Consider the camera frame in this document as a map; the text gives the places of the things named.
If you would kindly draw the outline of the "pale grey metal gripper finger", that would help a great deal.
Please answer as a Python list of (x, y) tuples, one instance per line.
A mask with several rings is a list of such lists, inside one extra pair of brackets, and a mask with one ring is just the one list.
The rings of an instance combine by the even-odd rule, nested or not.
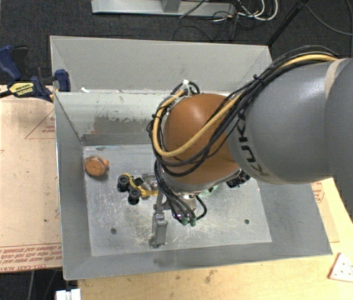
[(168, 222), (164, 213), (154, 213), (152, 219), (152, 236), (150, 238), (150, 246), (158, 248), (166, 243), (166, 231)]

